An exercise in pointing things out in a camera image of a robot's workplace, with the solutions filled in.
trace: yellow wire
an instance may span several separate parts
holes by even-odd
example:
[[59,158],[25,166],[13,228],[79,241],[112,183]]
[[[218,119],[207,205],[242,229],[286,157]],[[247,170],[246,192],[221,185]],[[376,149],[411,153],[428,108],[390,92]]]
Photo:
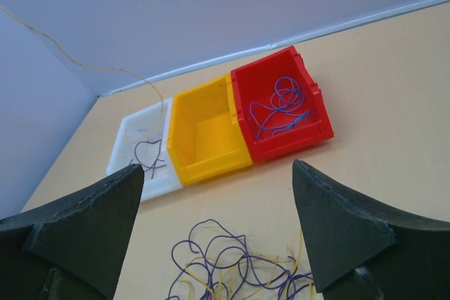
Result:
[[313,286],[313,282],[309,283],[309,298],[311,300],[316,298],[316,288]]
[[229,291],[230,291],[230,294],[233,293],[233,278],[234,278],[234,273],[236,272],[236,266],[237,266],[237,265],[235,265],[235,266],[233,266],[233,267],[231,268],[231,270],[232,270],[233,272],[232,272],[232,274],[231,274],[230,281],[228,282],[228,289],[229,289]]
[[185,279],[178,280],[179,282],[184,282],[188,285],[189,288],[189,294],[188,294],[188,300],[193,300],[193,293],[194,293],[194,286],[192,285],[192,282]]
[[[302,254],[302,248],[303,248],[303,240],[302,239],[303,239],[302,231],[300,230],[300,248],[298,250],[297,259],[295,260],[295,263],[294,263],[294,268],[293,268],[293,270],[291,272],[292,274],[294,274],[295,270],[297,270],[297,267],[298,267],[298,264],[299,264],[299,260],[300,260],[300,256]],[[289,245],[288,245],[288,251],[289,251],[291,256],[294,256],[294,251],[290,248]],[[282,293],[280,299],[282,299],[285,294],[286,294],[286,298],[288,298],[287,291],[288,291],[288,287],[287,287],[287,284],[286,284],[284,286],[284,288],[283,288],[283,293]]]
[[184,270],[195,280],[197,280],[200,284],[202,284],[212,295],[212,297],[216,300],[218,300],[218,298],[216,297],[216,294],[214,293],[214,290],[211,289],[211,287],[209,287],[206,282],[204,282],[203,280],[201,280],[197,275],[193,274],[192,272],[189,271],[189,269],[187,269],[186,267],[184,268]]
[[264,259],[266,259],[266,260],[269,260],[269,261],[272,262],[272,263],[273,263],[274,261],[276,261],[277,263],[291,263],[291,262],[292,262],[291,259],[279,260],[279,257],[277,257],[277,256],[269,256],[269,255],[266,255],[266,254],[256,254],[256,253],[251,252],[251,251],[249,251],[248,253],[250,253],[250,254],[253,255],[253,256],[260,256],[261,258],[264,258]]
[[222,269],[219,269],[219,286],[218,286],[219,300],[222,300]]
[[154,84],[152,84],[150,81],[148,81],[147,79],[145,79],[144,77],[137,75],[136,73],[132,72],[131,70],[126,70],[124,68],[121,67],[97,67],[97,66],[91,66],[91,65],[85,65],[84,63],[80,63],[78,61],[76,61],[69,53],[67,53],[64,48],[50,35],[48,35],[45,32],[42,32],[41,30],[38,30],[37,28],[34,28],[33,26],[31,26],[30,24],[28,24],[27,22],[25,22],[24,20],[20,19],[18,16],[13,15],[11,12],[9,12],[6,8],[4,8],[2,5],[0,5],[0,10],[2,10],[6,15],[8,15],[9,17],[11,17],[12,19],[14,19],[15,21],[21,23],[22,25],[24,25],[25,27],[29,28],[30,30],[32,30],[33,32],[36,32],[37,34],[42,35],[43,37],[46,37],[48,40],[50,40],[51,42],[54,43],[54,45],[59,49],[59,51],[70,61],[72,61],[74,64],[86,68],[88,70],[100,70],[100,71],[116,71],[116,72],[123,72],[123,73],[127,73],[133,77],[136,77],[137,79],[140,79],[141,81],[144,81],[147,84],[150,84],[152,86],[152,88],[155,90],[155,92],[158,94],[158,96],[160,97],[160,102],[161,102],[161,112],[160,112],[160,116],[158,118],[158,121],[156,122],[156,125],[153,127],[153,129],[150,131],[150,133],[153,133],[156,128],[158,127],[161,118],[162,118],[162,113],[164,112],[164,105],[163,105],[163,98],[162,95],[160,93],[160,91],[158,91],[155,87]]
[[[272,272],[272,275],[271,275],[269,281],[266,283],[267,285],[270,285],[270,284],[273,282],[274,277],[275,277],[275,273],[276,273],[276,268],[277,268],[277,267],[278,267],[277,265],[274,266],[274,271]],[[243,300],[247,300],[247,299],[251,298],[252,296],[254,296],[254,295],[256,295],[257,293],[259,293],[260,291],[262,291],[263,289],[264,289],[264,287],[260,287],[259,289],[257,289],[257,290],[254,291],[253,293],[251,293],[251,295],[246,296],[245,298],[243,298]]]

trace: plastic storage bin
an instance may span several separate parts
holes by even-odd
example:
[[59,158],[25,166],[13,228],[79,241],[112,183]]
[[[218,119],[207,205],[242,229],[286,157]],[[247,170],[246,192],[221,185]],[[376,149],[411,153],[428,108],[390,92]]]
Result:
[[[250,114],[250,104],[270,105],[275,92],[275,83],[281,77],[294,79],[304,94],[303,104],[295,112],[302,114],[309,110],[310,113],[290,130],[274,135],[271,130],[263,130],[258,138],[259,126],[255,118],[262,124],[271,111],[260,106],[256,109],[253,104],[254,118]],[[334,136],[321,90],[309,76],[303,59],[294,46],[233,70],[231,78],[240,128],[253,162],[265,161]],[[277,112],[266,126],[286,125],[292,123],[294,119],[292,116]]]
[[115,140],[106,174],[110,175],[131,163],[145,171],[141,200],[169,193],[182,187],[167,152],[172,98],[123,118]]
[[174,97],[167,151],[184,185],[252,164],[230,74]]

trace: beige tabletop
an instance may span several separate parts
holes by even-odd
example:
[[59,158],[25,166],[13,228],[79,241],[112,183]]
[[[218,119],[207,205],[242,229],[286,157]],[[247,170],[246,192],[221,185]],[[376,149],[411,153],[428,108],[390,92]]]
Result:
[[[449,18],[447,3],[297,44],[322,89],[334,139],[142,203],[115,299],[164,299],[177,274],[173,244],[207,218],[247,234],[257,252],[297,248],[294,159],[392,206],[450,221]],[[156,85],[168,98],[270,53]],[[149,86],[100,98],[25,209],[103,178],[121,119],[157,101]]]

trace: purple wire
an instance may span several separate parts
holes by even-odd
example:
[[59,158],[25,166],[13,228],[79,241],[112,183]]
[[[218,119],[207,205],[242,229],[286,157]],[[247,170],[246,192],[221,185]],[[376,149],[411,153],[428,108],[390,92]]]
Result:
[[[282,81],[289,81],[290,82],[290,88],[279,88],[279,85]],[[304,103],[304,94],[300,90],[300,85],[298,82],[296,82],[294,79],[290,77],[281,77],[275,82],[275,92],[270,97],[270,106],[263,105],[259,102],[251,102],[249,104],[249,110],[250,110],[250,117],[254,119],[257,126],[259,127],[259,130],[256,135],[256,139],[259,141],[261,137],[261,132],[263,130],[272,130],[272,136],[275,134],[282,132],[282,131],[288,131],[295,127],[295,125],[302,121],[305,117],[309,116],[312,113],[312,110],[308,109],[306,112],[302,114],[295,114],[293,113],[297,109],[300,109]],[[262,124],[259,124],[257,118],[255,117],[255,114],[253,112],[253,106],[258,105],[260,107],[263,107],[265,109],[271,110],[272,112],[269,114],[269,116],[262,122]],[[291,123],[282,124],[280,126],[266,126],[266,124],[269,122],[269,120],[277,113],[283,113],[287,116],[295,117],[294,120]]]
[[[193,241],[193,239],[192,239],[193,232],[198,226],[205,224],[205,223],[209,223],[209,222],[214,223],[217,226],[219,226],[225,232],[225,234],[214,236],[208,242],[205,250],[203,250],[202,247],[198,243]],[[232,240],[235,240],[235,244],[229,245],[229,246],[225,247],[224,249],[222,249],[219,252],[219,254],[217,255],[216,260],[210,261],[207,259],[208,251],[210,250],[210,247],[212,246],[213,242],[218,239],[232,239]],[[182,244],[188,244],[188,247],[192,253],[199,254],[201,257],[200,262],[197,262],[197,261],[192,262],[192,263],[189,263],[185,268],[181,267],[180,264],[175,259],[174,251],[179,245],[182,245]],[[240,257],[235,262],[230,263],[227,266],[219,266],[219,261],[220,261],[220,257],[222,256],[222,254],[225,254],[226,252],[228,252],[230,250],[240,251],[240,252],[242,252],[242,255],[240,255]],[[301,287],[297,288],[296,282],[303,281],[303,280],[314,281],[311,273],[296,274],[298,267],[296,267],[296,269],[293,271],[293,273],[291,273],[290,270],[288,270],[287,268],[284,268],[279,263],[274,263],[273,261],[265,259],[262,256],[255,256],[254,254],[251,254],[248,251],[247,240],[246,240],[245,235],[234,235],[233,233],[229,232],[227,229],[225,229],[225,227],[223,227],[218,221],[215,221],[214,219],[207,219],[205,221],[201,221],[201,222],[195,224],[189,231],[188,239],[181,240],[172,247],[171,257],[172,257],[172,260],[173,260],[174,264],[176,265],[176,267],[180,270],[180,273],[178,274],[176,279],[173,281],[173,283],[170,285],[169,293],[167,295],[167,298],[165,298],[165,300],[175,300],[175,299],[180,300],[180,298],[178,296],[172,295],[172,290],[173,290],[173,287],[176,284],[176,282],[179,281],[179,279],[181,278],[181,276],[183,274],[189,275],[189,273],[187,272],[186,269],[191,266],[200,266],[201,268],[203,268],[205,270],[205,272],[207,273],[207,280],[206,280],[205,284],[213,291],[216,290],[216,287],[219,284],[219,281],[214,281],[214,272],[216,270],[227,270],[227,269],[230,269],[230,268],[233,268],[234,266],[236,266],[238,269],[238,275],[241,279],[241,282],[236,287],[234,292],[230,293],[230,290],[228,289],[228,287],[224,283],[222,284],[222,287],[226,290],[226,298],[229,300],[233,300],[235,295],[237,295],[239,290],[245,284],[252,286],[252,287],[262,287],[264,289],[271,290],[271,291],[278,290],[277,291],[277,299],[278,300],[281,299],[281,297],[283,296],[284,293],[286,295],[286,300],[293,300],[299,292],[301,292],[303,289],[305,289],[306,287],[309,286],[309,283],[307,283],[307,284],[304,284]],[[289,256],[288,258],[291,259],[293,262],[296,262],[294,257]],[[262,282],[258,278],[258,275],[256,274],[253,261],[263,261],[263,262],[271,263],[274,266],[276,266],[277,268],[280,268],[281,271],[278,275],[274,276],[270,281]],[[243,271],[244,267],[241,266],[242,264],[245,264],[245,272]],[[248,280],[249,273],[251,273],[253,275],[253,277],[256,280],[255,282],[251,282]],[[279,280],[281,280],[279,282],[279,285],[274,285],[274,283]],[[200,300],[212,300],[213,297],[212,297],[211,292],[208,289],[205,289],[205,292],[202,294],[202,296],[199,299]]]
[[[144,172],[147,172],[147,171],[149,171],[149,170],[152,170],[152,176],[151,176],[150,179],[153,179],[153,177],[155,177],[155,170],[156,170],[156,169],[164,168],[164,167],[167,166],[166,164],[163,164],[163,165],[160,165],[160,166],[157,166],[157,165],[156,165],[157,162],[165,162],[163,159],[160,159],[160,155],[161,155],[161,143],[162,143],[162,139],[156,140],[156,141],[154,141],[154,142],[150,142],[150,141],[140,141],[140,142],[138,142],[138,143],[134,146],[134,157],[136,158],[136,161],[143,167]],[[150,166],[145,165],[145,164],[139,159],[137,150],[138,150],[138,146],[139,146],[140,144],[151,144],[151,145],[158,144],[158,152],[157,152],[157,156],[156,156],[155,161],[152,163],[152,165],[150,165]]]

